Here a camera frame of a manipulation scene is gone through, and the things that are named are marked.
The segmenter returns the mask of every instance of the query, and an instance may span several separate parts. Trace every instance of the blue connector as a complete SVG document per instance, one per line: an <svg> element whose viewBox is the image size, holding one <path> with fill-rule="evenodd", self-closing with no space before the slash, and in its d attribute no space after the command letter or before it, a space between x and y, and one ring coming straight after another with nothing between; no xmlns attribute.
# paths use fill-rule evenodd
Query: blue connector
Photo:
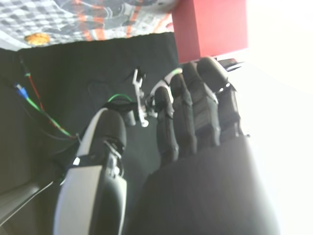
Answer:
<svg viewBox="0 0 313 235"><path fill-rule="evenodd" d="M14 87L17 89L17 92L21 97L28 99L28 94L25 87L22 87L19 83L16 83Z"/></svg>

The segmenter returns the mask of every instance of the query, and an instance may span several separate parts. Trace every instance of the checkered cloth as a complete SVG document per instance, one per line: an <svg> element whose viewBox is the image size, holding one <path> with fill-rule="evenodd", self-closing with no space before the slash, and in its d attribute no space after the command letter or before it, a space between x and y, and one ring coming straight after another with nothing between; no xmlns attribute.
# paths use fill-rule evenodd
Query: checkered cloth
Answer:
<svg viewBox="0 0 313 235"><path fill-rule="evenodd" d="M0 0L1 41L31 47L25 36L46 33L47 45L166 32L177 0Z"/></svg>

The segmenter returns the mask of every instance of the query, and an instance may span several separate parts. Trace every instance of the plaid fabric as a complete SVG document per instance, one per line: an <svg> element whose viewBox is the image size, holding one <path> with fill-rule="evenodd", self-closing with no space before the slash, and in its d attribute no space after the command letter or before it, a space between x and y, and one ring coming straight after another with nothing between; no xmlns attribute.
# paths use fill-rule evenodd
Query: plaid fabric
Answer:
<svg viewBox="0 0 313 235"><path fill-rule="evenodd" d="M47 33L47 45L167 31L177 0L0 0L0 41L31 47L25 36Z"/></svg>

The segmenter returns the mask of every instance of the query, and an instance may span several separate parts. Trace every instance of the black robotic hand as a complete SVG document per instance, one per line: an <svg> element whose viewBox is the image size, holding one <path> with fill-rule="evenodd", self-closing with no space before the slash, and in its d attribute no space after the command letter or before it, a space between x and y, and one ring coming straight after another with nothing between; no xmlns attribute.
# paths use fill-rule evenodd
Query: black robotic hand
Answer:
<svg viewBox="0 0 313 235"><path fill-rule="evenodd" d="M161 168L149 176L131 235L276 235L274 213L240 128L235 89L212 58L155 92Z"/></svg>

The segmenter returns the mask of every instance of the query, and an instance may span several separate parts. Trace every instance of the green wire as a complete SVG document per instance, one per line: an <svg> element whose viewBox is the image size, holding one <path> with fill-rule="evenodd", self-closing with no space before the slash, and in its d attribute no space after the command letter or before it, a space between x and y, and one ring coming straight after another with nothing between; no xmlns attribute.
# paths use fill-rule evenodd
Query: green wire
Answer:
<svg viewBox="0 0 313 235"><path fill-rule="evenodd" d="M120 97L120 96L127 98L130 102L133 101L133 100L132 100L128 95L126 95L126 94L115 94L115 95L113 95L110 99L108 99L108 102L111 102L112 100L114 100L115 98Z"/></svg>
<svg viewBox="0 0 313 235"><path fill-rule="evenodd" d="M66 130L64 130L57 122L56 120L54 120L52 117L50 117L49 114L47 114L45 111L41 110L37 104L35 104L30 98L26 99L27 102L33 106L36 110L38 110L40 113L44 114L63 134L73 138L73 135L71 135L69 132L67 132Z"/></svg>

